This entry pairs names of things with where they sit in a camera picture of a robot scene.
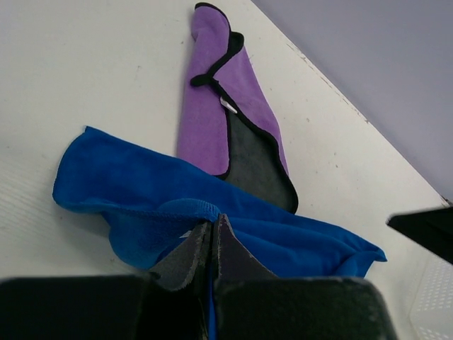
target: white mesh bin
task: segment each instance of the white mesh bin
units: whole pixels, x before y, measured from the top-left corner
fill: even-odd
[[[426,266],[411,322],[422,340],[453,340],[453,266],[437,256]]]

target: tabletop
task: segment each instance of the tabletop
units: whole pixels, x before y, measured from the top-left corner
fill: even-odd
[[[428,252],[386,226],[445,204],[409,163],[250,0],[218,0],[245,35],[280,124],[298,215],[379,245],[367,278],[400,334]],[[175,154],[193,45],[189,0],[0,4],[0,276],[131,273],[100,216],[52,200],[59,160],[85,125]]]

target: black trim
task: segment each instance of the black trim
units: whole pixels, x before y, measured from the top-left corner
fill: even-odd
[[[294,188],[291,180],[289,179],[289,176],[282,164],[282,160],[280,158],[280,150],[279,150],[279,145],[277,140],[272,136],[268,131],[265,131],[263,129],[260,129],[258,126],[254,125],[246,115],[243,114],[242,110],[238,107],[236,102],[230,97],[230,95],[222,88],[220,83],[214,78],[215,74],[235,55],[237,55],[244,46],[244,36],[238,32],[233,32],[231,31],[231,26],[229,24],[228,18],[225,15],[224,12],[222,12],[220,9],[218,9],[216,6],[205,3],[205,2],[200,2],[195,5],[195,9],[198,9],[199,7],[206,6],[210,7],[211,9],[215,9],[216,11],[220,12],[226,19],[229,27],[229,40],[228,40],[228,48],[226,50],[226,53],[220,57],[219,60],[217,60],[205,74],[199,74],[197,76],[194,76],[190,80],[190,85],[194,87],[199,87],[199,86],[204,86],[204,85],[209,85],[211,89],[220,97],[225,99],[231,106],[233,106],[236,111],[238,118],[241,120],[241,122],[248,127],[252,132],[257,134],[258,136],[264,138],[270,143],[270,146],[272,147],[272,153],[275,155],[275,158],[278,164],[277,170],[280,172],[280,175],[283,177],[287,185],[289,186],[289,189],[291,191],[291,196],[292,196],[292,202],[294,202],[293,206],[289,209],[291,213],[296,213],[297,207],[299,206],[299,198],[297,196],[296,189]],[[228,111],[225,109],[225,117],[226,117],[226,126],[227,126],[227,139],[228,139],[228,157],[229,157],[229,162],[228,162],[228,169],[224,174],[216,175],[217,178],[219,179],[225,179],[228,177],[230,169],[231,169],[231,123],[229,121],[229,116],[228,116]]]

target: blue cloth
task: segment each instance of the blue cloth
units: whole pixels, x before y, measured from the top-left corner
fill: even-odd
[[[293,215],[181,159],[87,127],[59,165],[53,198],[76,213],[100,213],[113,251],[152,267],[200,220],[229,216],[239,241],[280,277],[365,276],[384,252],[335,225]]]

